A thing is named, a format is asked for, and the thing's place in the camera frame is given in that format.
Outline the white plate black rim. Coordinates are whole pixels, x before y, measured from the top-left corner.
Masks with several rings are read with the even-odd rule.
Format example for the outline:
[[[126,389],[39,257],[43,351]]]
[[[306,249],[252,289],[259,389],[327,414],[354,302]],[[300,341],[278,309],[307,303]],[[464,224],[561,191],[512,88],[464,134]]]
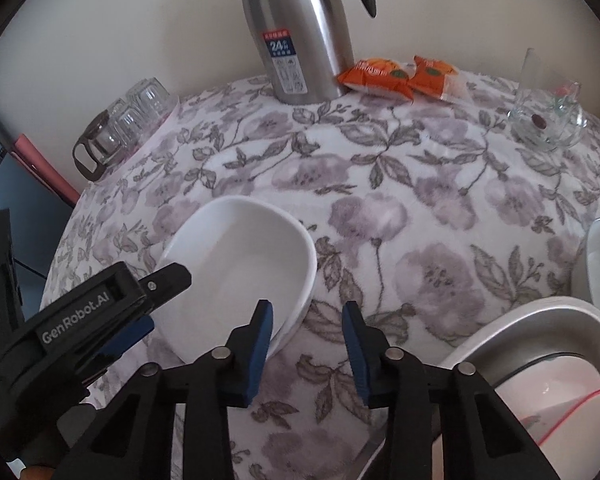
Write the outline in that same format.
[[[513,374],[495,388],[536,443],[580,401],[600,390],[600,373],[580,356],[553,356]]]

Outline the strawberry pattern round bowl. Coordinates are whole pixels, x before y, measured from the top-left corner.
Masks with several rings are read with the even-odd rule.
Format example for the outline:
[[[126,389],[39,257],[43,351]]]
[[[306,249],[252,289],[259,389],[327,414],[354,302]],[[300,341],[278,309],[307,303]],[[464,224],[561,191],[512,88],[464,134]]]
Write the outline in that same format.
[[[600,472],[600,390],[521,419],[561,479]]]

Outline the white square bowl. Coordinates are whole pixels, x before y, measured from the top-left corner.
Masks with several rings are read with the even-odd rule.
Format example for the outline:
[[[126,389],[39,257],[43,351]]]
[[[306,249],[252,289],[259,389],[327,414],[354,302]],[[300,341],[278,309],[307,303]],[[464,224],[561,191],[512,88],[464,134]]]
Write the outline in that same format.
[[[291,214],[244,196],[202,206],[166,245],[158,267],[185,266],[192,284],[152,314],[156,329],[191,363],[249,322],[261,299],[273,306],[268,357],[306,316],[317,274],[309,232]]]

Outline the floral grey white tablecloth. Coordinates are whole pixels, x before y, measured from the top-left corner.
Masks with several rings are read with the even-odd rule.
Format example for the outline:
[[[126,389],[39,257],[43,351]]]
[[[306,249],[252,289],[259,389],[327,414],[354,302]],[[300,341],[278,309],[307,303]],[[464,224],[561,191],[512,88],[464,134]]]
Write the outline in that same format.
[[[543,154],[510,131],[509,80],[469,75],[467,87],[462,104],[351,93],[289,106],[261,76],[186,96],[152,148],[84,190],[44,301],[117,261],[148,274],[217,197],[285,209],[314,240],[314,297],[252,407],[230,414],[234,471],[341,478],[384,420],[355,393],[343,303],[437,363],[500,315],[564,294],[600,218],[600,119],[588,116],[573,148]]]

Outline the upside-down clear glass cup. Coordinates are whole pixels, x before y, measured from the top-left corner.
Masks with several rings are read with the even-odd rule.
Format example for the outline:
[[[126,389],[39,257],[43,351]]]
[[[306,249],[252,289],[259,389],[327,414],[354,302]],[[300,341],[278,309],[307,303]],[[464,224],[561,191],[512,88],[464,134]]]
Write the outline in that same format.
[[[164,88],[157,78],[145,78],[125,93],[126,100],[135,105],[151,122],[166,119],[178,99]]]

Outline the clear glass mug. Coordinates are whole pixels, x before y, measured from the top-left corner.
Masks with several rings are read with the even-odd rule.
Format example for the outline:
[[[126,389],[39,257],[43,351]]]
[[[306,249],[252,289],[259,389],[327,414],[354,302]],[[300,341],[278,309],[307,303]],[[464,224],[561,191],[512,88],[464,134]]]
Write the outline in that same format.
[[[508,113],[510,128],[540,152],[575,146],[588,125],[579,102],[581,85],[562,76],[529,48]]]

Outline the orange snack packet right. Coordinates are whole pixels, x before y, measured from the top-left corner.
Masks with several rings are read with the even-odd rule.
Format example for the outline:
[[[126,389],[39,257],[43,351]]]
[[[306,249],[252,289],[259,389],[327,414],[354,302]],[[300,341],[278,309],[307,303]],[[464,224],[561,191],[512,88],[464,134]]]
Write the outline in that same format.
[[[414,91],[453,104],[472,104],[468,80],[455,66],[435,58],[414,56],[415,73],[408,80]]]

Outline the orange snack packet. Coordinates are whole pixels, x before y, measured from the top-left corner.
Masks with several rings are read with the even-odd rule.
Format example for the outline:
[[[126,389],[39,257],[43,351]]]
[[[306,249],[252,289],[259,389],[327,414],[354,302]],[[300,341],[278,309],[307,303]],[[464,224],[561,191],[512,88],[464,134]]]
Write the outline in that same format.
[[[415,73],[408,80],[414,91],[453,104],[472,104],[468,80],[455,66],[435,58],[414,56]]]
[[[341,73],[337,80],[350,90],[393,101],[413,101],[410,80],[414,67],[388,58],[366,58]]]

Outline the orange snack packet left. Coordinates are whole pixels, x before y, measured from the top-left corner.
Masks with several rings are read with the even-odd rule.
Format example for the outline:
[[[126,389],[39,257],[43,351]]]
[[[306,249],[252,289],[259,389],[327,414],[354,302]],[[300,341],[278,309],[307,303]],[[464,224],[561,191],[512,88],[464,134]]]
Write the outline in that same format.
[[[410,80],[414,67],[388,58],[366,58],[341,73],[337,80],[350,90],[393,101],[413,101]]]

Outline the stainless steel thermos jug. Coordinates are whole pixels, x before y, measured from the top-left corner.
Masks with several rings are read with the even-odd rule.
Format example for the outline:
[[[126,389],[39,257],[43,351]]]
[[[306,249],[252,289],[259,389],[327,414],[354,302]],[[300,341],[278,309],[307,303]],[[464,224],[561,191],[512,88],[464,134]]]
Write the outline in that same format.
[[[280,102],[316,104],[348,92],[338,80],[354,65],[342,0],[242,0],[242,7]]]

